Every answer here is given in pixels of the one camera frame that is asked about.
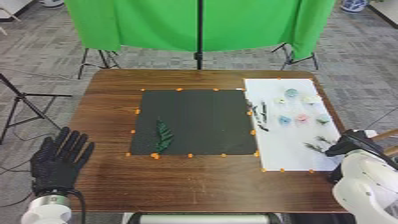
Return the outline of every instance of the green backdrop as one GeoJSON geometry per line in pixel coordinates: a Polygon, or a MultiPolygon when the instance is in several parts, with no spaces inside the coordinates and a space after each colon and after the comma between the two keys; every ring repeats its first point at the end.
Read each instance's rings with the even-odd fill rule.
{"type": "MultiPolygon", "coordinates": [[[[87,48],[196,51],[198,0],[66,0],[87,48]]],[[[277,45],[311,56],[334,0],[205,0],[205,51],[277,45]]]]}

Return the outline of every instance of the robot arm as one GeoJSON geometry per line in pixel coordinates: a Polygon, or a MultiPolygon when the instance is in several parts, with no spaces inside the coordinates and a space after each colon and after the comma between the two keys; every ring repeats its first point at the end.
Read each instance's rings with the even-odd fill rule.
{"type": "Polygon", "coordinates": [[[70,199],[63,195],[47,195],[31,202],[22,224],[66,224],[71,219],[70,199]]]}
{"type": "Polygon", "coordinates": [[[349,131],[327,154],[345,154],[331,176],[336,183],[333,194],[357,224],[398,224],[384,210],[398,200],[398,171],[381,146],[363,132],[349,131]]]}
{"type": "Polygon", "coordinates": [[[55,140],[45,139],[41,149],[31,159],[36,200],[22,217],[22,224],[66,224],[71,219],[68,194],[73,194],[86,209],[84,195],[75,190],[80,169],[87,163],[94,143],[89,136],[63,128],[55,140]]]}

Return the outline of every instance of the white robotic hand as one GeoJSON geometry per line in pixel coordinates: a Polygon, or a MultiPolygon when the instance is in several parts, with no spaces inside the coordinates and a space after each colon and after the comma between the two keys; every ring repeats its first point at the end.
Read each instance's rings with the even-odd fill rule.
{"type": "Polygon", "coordinates": [[[357,224],[398,224],[386,208],[398,200],[397,164],[365,133],[349,131],[329,155],[345,154],[331,175],[334,198],[356,216],[357,224]]]}

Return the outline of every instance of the wooden table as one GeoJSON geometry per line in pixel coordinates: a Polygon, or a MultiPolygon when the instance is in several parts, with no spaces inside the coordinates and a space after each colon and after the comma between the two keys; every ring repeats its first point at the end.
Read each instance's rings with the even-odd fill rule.
{"type": "Polygon", "coordinates": [[[77,185],[89,211],[345,212],[322,172],[262,172],[253,155],[192,159],[162,156],[160,160],[150,155],[126,156],[141,89],[235,89],[244,88],[244,78],[311,78],[343,130],[320,83],[308,72],[102,70],[71,120],[71,128],[96,142],[77,185]]]}

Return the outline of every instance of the white paper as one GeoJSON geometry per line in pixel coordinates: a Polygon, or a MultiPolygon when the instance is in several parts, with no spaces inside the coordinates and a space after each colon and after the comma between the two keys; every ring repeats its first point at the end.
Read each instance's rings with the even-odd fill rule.
{"type": "Polygon", "coordinates": [[[253,105],[262,108],[262,101],[267,104],[265,126],[270,129],[269,132],[258,127],[253,116],[263,168],[269,171],[279,171],[281,168],[286,171],[333,171],[341,162],[341,156],[327,157],[304,145],[304,143],[311,143],[325,151],[331,145],[317,140],[317,136],[329,141],[340,139],[334,122],[331,121],[325,125],[317,122],[317,117],[322,114],[331,116],[324,102],[313,105],[302,102],[306,96],[318,94],[313,81],[309,79],[246,79],[246,89],[246,97],[253,105]],[[295,98],[285,96],[288,89],[299,91],[295,98]],[[286,98],[285,105],[276,102],[281,97],[286,98]],[[301,114],[309,116],[306,123],[295,120],[301,114]],[[281,115],[292,118],[290,125],[279,124],[281,115]]]}

